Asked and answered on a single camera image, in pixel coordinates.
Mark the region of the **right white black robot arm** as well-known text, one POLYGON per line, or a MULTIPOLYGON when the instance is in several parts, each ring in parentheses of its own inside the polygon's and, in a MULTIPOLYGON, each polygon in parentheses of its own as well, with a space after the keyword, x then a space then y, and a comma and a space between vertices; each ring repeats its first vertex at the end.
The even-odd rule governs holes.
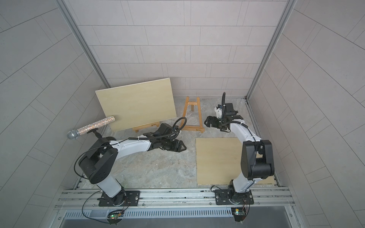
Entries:
POLYGON ((225 204, 253 204, 250 187, 274 175, 272 143, 254 134, 232 103, 215 107, 216 116, 208 116, 204 124, 222 132, 233 132, 242 143, 241 173, 231 180, 227 190, 215 191, 218 200, 225 204))

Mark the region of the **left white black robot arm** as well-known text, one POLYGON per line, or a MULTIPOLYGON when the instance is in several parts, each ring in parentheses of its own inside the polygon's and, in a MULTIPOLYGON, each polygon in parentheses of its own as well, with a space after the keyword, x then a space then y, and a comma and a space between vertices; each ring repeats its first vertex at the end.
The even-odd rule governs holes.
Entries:
POLYGON ((169 152, 183 152, 185 144, 178 140, 180 128, 176 125, 161 124, 157 131, 145 133, 139 137, 131 137, 117 141, 113 137, 102 137, 97 129, 98 140, 91 148, 80 156, 78 166, 91 184, 97 185, 103 192, 99 198, 100 206, 120 206, 126 204, 127 194, 124 187, 111 175, 116 160, 139 152, 161 149, 169 152))

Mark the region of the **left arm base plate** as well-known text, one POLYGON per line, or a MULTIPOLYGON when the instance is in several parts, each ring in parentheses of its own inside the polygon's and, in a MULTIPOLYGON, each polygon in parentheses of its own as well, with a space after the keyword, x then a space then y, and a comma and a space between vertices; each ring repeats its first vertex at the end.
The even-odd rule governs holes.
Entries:
POLYGON ((122 207, 122 206, 137 206, 140 197, 140 191, 125 191, 121 190, 114 197, 109 197, 106 193, 102 193, 98 198, 100 207, 122 207))

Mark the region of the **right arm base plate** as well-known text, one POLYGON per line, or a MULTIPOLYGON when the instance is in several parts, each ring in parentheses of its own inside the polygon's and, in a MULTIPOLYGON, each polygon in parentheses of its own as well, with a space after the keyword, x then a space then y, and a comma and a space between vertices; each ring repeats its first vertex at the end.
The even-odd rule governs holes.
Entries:
POLYGON ((252 191, 236 193, 230 190, 215 190, 215 200, 217 205, 253 205, 254 199, 252 191))

